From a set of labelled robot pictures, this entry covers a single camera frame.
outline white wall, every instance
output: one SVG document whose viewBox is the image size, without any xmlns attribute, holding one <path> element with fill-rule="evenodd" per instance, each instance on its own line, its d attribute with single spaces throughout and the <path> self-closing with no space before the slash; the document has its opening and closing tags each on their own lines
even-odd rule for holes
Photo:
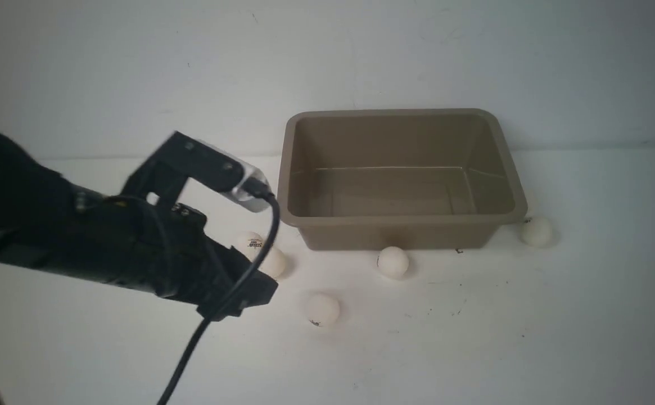
<svg viewBox="0 0 655 405">
<path fill-rule="evenodd" d="M 276 154 L 304 110 L 481 107 L 513 148 L 655 145 L 655 2 L 0 0 L 0 131 Z"/>
</svg>

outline robotic arm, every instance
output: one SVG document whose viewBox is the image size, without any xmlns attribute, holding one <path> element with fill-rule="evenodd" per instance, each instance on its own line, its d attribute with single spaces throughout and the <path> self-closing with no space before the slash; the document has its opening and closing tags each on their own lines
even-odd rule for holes
<svg viewBox="0 0 655 405">
<path fill-rule="evenodd" d="M 177 202 L 188 178 L 250 211 L 273 209 L 255 261 L 206 236 L 206 216 Z M 211 321 L 270 302 L 277 283 L 257 268 L 278 225 L 260 170 L 179 132 L 111 197 L 71 184 L 0 134 L 0 262 L 192 303 L 205 318 L 194 344 Z M 190 352 L 189 345 L 160 403 Z"/>
</svg>

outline plastic tub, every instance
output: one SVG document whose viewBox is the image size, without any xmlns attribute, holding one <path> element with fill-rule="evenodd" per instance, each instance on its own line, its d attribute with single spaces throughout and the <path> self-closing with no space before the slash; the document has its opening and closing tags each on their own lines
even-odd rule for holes
<svg viewBox="0 0 655 405">
<path fill-rule="evenodd" d="M 298 114 L 278 200 L 312 250 L 478 248 L 527 212 L 502 129 L 476 109 Z"/>
</svg>

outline white ball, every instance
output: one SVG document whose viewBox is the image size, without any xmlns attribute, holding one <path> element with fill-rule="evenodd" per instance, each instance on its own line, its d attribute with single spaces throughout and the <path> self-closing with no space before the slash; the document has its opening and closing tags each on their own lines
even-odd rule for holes
<svg viewBox="0 0 655 405">
<path fill-rule="evenodd" d="M 278 278 L 287 267 L 287 257 L 280 249 L 273 246 L 268 252 L 268 256 L 260 264 L 260 271 L 272 278 Z"/>
<path fill-rule="evenodd" d="M 234 247 L 250 261 L 255 260 L 263 248 L 263 237 L 255 232 L 240 233 L 235 239 Z"/>
<path fill-rule="evenodd" d="M 385 276 L 391 279 L 400 279 L 407 272 L 410 261 L 407 254 L 399 247 L 390 246 L 384 248 L 377 258 L 377 268 Z"/>
<path fill-rule="evenodd" d="M 340 317 L 340 302 L 327 294 L 317 293 L 307 301 L 307 320 L 314 326 L 330 326 Z"/>
<path fill-rule="evenodd" d="M 522 224 L 520 238 L 530 246 L 547 247 L 552 243 L 553 236 L 553 226 L 548 218 L 533 217 Z"/>
</svg>

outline cable connector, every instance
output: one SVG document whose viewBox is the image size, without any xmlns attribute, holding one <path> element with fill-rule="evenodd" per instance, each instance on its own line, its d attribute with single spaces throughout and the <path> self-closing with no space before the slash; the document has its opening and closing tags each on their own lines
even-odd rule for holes
<svg viewBox="0 0 655 405">
<path fill-rule="evenodd" d="M 255 198 L 260 198 L 263 200 L 268 199 L 270 195 L 273 197 L 273 190 L 270 189 L 270 185 L 261 182 L 255 177 L 250 177 L 242 183 L 242 189 L 245 190 L 248 194 L 252 195 Z"/>
</svg>

